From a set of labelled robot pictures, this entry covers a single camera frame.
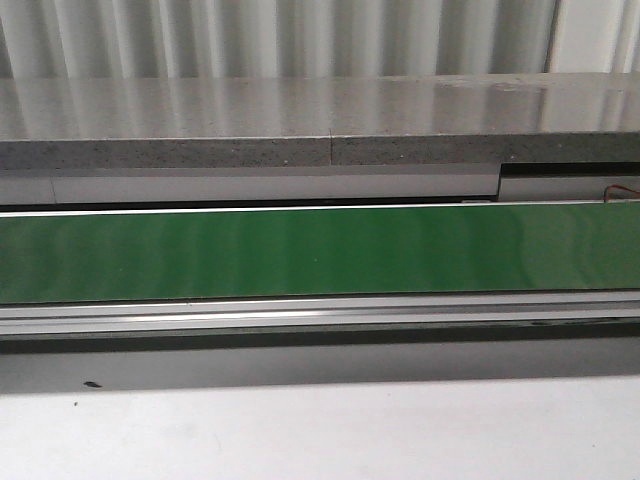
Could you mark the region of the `grey stone counter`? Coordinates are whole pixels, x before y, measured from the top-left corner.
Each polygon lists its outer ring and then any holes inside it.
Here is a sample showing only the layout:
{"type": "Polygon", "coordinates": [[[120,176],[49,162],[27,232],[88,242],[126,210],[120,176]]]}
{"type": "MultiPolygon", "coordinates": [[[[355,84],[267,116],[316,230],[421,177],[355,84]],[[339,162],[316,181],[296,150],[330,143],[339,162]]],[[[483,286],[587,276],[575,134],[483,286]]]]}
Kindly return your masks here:
{"type": "Polygon", "coordinates": [[[1,205],[615,201],[635,74],[1,84],[1,205]]]}

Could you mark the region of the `green conveyor belt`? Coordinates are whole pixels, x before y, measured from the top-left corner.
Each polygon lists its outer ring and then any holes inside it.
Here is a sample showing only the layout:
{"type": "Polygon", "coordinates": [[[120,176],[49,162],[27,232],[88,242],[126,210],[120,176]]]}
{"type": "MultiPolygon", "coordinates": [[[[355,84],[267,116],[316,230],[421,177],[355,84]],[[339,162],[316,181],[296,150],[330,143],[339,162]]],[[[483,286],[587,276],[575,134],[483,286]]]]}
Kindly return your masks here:
{"type": "Polygon", "coordinates": [[[1,217],[9,337],[638,319],[633,202],[1,217]]]}

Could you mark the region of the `white pleated curtain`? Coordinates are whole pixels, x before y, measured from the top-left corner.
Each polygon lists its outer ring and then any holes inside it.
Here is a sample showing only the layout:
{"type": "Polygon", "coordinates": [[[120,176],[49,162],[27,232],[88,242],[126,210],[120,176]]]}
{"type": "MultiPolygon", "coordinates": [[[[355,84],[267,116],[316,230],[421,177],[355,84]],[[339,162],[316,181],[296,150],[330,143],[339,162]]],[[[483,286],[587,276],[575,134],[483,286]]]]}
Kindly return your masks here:
{"type": "Polygon", "coordinates": [[[5,1],[5,78],[631,73],[635,1],[5,1]]]}

